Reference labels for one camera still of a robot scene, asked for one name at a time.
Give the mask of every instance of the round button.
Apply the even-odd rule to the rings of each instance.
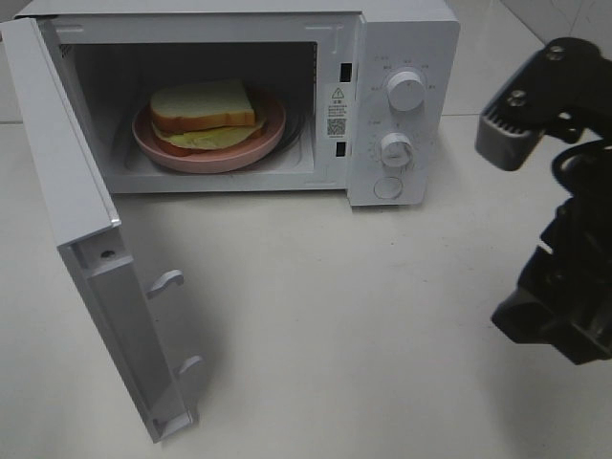
[[[414,70],[401,70],[386,83],[391,106],[401,112],[417,108],[425,99],[425,83]]]
[[[412,161],[412,145],[404,134],[392,132],[381,140],[381,161],[387,167],[404,167]]]
[[[381,199],[395,199],[403,190],[404,184],[395,177],[384,177],[374,184],[374,194]]]

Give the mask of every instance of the microwave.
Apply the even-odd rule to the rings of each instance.
[[[0,24],[59,254],[154,442],[197,419],[121,236],[120,193],[345,189],[423,200],[459,24],[444,0],[34,0]],[[160,88],[240,78],[286,113],[278,146],[223,173],[165,168],[132,121]]]

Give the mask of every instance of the sandwich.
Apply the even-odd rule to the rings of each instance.
[[[230,148],[262,135],[266,117],[239,79],[164,88],[151,97],[155,143],[172,156]]]

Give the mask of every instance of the table surface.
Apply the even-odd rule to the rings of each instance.
[[[55,251],[24,130],[0,118],[1,458],[612,457],[612,365],[490,323],[566,197],[559,142],[512,174],[473,150],[477,113],[541,43],[496,0],[452,3],[463,30],[421,206],[116,200],[142,276],[185,272],[156,314],[211,375],[200,423],[158,445]]]

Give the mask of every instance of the microwave control panel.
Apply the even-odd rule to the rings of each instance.
[[[353,206],[418,204],[425,195],[459,25],[364,27],[349,199]]]

